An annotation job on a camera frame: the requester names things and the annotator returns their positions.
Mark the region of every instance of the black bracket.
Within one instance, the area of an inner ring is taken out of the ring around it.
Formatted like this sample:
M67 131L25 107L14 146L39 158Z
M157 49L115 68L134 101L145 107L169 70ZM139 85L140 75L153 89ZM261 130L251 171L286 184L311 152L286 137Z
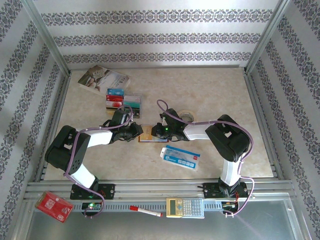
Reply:
M97 192L101 194L105 200L113 200L115 195L115 187L116 187L115 184L99 183ZM71 188L70 199L71 200L101 200L101 197L91 192L88 192L87 190L84 190L83 188L79 187L76 184L73 184Z
M221 184L218 182L205 182L202 184L203 195L205 199L223 199L223 198L233 198L234 196L226 196L224 192L220 190ZM234 192L238 192L239 198L248 197L248 188L245 182L240 182L236 187Z

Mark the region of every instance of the stack of cards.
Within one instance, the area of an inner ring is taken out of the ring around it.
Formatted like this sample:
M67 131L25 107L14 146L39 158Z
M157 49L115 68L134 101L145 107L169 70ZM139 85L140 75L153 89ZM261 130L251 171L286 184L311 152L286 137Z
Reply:
M141 109L141 97L134 93L128 93L125 95L123 89L108 88L106 94L106 109L107 111L115 111L122 105L128 105L132 108L133 117L136 119L140 118ZM130 113L129 107L124 107L124 110Z

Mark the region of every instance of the book cover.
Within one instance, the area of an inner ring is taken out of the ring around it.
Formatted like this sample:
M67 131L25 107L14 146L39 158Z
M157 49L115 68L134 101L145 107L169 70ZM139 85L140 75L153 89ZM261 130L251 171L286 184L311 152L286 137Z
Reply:
M89 68L78 83L87 90L106 96L108 89L125 89L130 83L130 78L96 65Z

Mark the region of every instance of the calculator display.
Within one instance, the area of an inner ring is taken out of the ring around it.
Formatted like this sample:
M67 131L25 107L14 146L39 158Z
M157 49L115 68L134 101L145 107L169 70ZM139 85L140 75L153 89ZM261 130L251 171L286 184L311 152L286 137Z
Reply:
M176 214L176 200L170 200L170 214Z

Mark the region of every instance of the calculator keypad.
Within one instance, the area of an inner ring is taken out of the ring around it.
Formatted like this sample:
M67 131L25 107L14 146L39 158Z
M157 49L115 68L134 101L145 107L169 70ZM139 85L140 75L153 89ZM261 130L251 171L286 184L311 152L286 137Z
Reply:
M183 211L184 217L189 217L189 218L204 217L205 214L204 214L204 207L203 207L203 199L202 198L184 198L182 211Z

